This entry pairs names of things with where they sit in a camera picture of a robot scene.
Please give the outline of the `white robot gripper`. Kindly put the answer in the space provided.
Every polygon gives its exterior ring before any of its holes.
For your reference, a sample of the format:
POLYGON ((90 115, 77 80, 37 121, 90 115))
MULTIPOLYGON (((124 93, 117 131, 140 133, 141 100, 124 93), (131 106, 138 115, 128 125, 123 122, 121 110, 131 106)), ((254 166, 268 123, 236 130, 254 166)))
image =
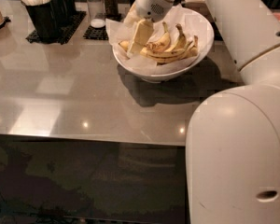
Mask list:
POLYGON ((133 26, 133 36, 127 50, 129 58, 141 51, 154 32, 153 21, 161 21, 172 8, 174 1, 135 0, 123 21, 126 26, 133 26))

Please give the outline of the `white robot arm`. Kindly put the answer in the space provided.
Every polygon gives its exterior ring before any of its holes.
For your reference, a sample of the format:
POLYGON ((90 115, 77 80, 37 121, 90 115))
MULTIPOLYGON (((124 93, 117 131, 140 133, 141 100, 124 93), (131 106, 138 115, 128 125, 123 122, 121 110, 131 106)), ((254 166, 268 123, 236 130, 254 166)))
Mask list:
POLYGON ((190 119, 190 224, 280 224, 280 21, 261 0, 204 1, 244 83, 190 119))

